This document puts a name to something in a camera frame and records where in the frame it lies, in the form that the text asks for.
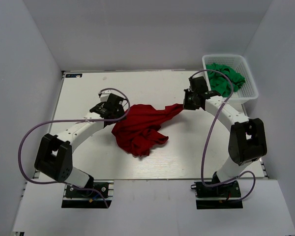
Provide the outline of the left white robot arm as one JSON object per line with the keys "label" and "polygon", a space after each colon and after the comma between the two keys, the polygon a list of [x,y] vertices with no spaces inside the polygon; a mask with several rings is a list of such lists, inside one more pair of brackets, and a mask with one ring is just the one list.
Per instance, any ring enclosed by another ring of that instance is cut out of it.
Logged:
{"label": "left white robot arm", "polygon": [[34,167],[59,183],[77,187],[83,196],[94,191],[94,178],[73,166],[73,152],[95,132],[115,123],[125,114],[124,99],[100,102],[73,126],[55,135],[46,134],[41,139]]}

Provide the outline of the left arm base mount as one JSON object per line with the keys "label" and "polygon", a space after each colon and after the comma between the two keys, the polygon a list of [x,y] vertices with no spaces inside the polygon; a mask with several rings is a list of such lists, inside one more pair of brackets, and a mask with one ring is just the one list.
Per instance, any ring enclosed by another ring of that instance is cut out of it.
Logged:
{"label": "left arm base mount", "polygon": [[95,190],[78,190],[72,185],[66,185],[63,193],[62,208],[107,209],[113,200],[114,181],[94,181]]}

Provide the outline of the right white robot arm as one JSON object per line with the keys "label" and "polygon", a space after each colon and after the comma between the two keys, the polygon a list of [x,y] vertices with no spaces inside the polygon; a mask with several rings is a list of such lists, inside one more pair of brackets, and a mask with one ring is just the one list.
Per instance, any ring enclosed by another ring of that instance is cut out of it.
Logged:
{"label": "right white robot arm", "polygon": [[196,93],[185,89],[183,109],[202,109],[214,116],[207,139],[220,121],[229,131],[229,157],[212,177],[212,189],[218,196],[230,190],[229,182],[235,181],[253,162],[267,153],[264,123],[259,118],[249,118],[226,102],[216,91]]}

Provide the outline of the red t-shirt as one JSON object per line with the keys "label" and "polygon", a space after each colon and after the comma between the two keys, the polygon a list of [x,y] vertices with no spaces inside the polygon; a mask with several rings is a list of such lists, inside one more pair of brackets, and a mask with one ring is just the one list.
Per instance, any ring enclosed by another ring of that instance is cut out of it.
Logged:
{"label": "red t-shirt", "polygon": [[117,145],[135,157],[148,156],[155,145],[164,145],[169,137],[159,133],[161,124],[171,120],[183,110],[182,104],[157,110],[151,105],[137,104],[130,107],[125,120],[115,124],[112,134]]}

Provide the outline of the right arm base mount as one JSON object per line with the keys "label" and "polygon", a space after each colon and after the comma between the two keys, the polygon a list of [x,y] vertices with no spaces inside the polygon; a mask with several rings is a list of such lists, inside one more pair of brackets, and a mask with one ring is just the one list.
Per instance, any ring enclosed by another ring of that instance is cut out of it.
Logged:
{"label": "right arm base mount", "polygon": [[242,209],[241,191],[237,181],[217,187],[205,187],[202,182],[190,186],[195,191],[197,209]]}

